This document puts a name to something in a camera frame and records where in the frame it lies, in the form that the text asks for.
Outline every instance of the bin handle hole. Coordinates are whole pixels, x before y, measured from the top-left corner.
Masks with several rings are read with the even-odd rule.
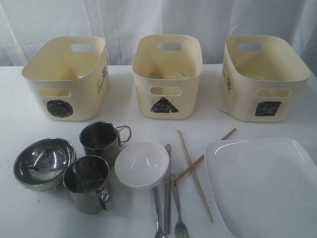
[[[150,93],[157,96],[180,96],[183,90],[179,87],[151,87]]]
[[[290,89],[259,89],[256,92],[259,98],[288,98],[290,95]]]
[[[66,88],[39,88],[39,93],[47,97],[70,97],[71,92]]]
[[[259,43],[240,43],[237,45],[238,51],[261,51],[262,44]]]
[[[160,51],[179,51],[182,48],[180,43],[161,42],[158,43],[158,49]]]
[[[71,50],[74,52],[94,52],[95,46],[92,44],[71,44]]]

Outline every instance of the white plate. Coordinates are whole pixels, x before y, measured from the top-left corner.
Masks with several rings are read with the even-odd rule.
[[[118,155],[114,170],[118,179],[134,190],[157,186],[167,172],[168,153],[163,146],[151,141],[137,142]]]
[[[237,238],[316,238],[317,168],[293,139],[205,147],[219,213]]]

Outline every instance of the plastic storage bin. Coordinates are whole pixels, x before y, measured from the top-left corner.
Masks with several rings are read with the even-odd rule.
[[[225,41],[222,85],[230,113],[239,120],[284,120],[310,75],[278,37],[242,35]]]
[[[141,39],[133,62],[141,113],[155,119],[189,117],[202,69],[202,51],[194,37],[150,35]]]
[[[108,84],[106,42],[99,37],[58,37],[22,70],[42,111],[53,120],[86,120],[99,109]]]

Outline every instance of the white square plate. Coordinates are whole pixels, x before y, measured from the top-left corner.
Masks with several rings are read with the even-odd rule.
[[[317,237],[317,168],[297,141],[210,143],[205,165],[219,213],[235,237]]]

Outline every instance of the white curtain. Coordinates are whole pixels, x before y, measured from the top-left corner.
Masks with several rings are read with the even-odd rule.
[[[132,64],[149,34],[188,34],[222,63],[237,34],[285,39],[317,74],[317,0],[0,0],[0,65],[25,65],[48,40],[100,36],[110,64]]]

